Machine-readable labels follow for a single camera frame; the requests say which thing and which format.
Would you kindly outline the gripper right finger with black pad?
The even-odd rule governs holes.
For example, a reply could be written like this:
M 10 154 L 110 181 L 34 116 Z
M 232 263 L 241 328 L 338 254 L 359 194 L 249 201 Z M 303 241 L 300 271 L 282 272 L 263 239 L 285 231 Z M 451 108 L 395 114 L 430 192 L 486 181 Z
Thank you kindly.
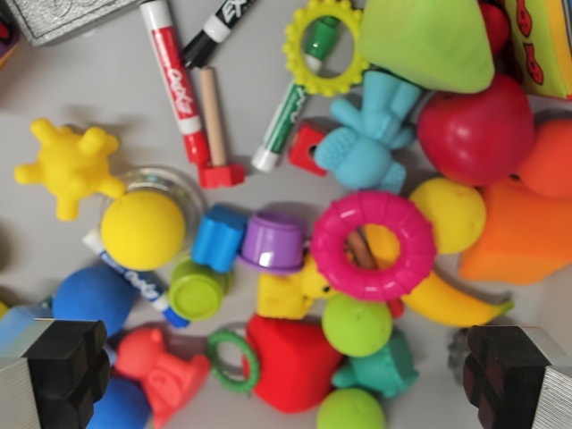
M 571 426 L 571 356 L 543 329 L 474 326 L 467 346 L 463 386 L 482 428 Z

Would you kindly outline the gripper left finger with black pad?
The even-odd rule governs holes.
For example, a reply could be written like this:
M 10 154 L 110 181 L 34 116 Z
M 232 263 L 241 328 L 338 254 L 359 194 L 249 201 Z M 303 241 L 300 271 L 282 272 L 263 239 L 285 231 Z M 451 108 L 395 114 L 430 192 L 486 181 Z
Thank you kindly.
M 1 426 L 85 428 L 106 392 L 101 321 L 1 320 Z

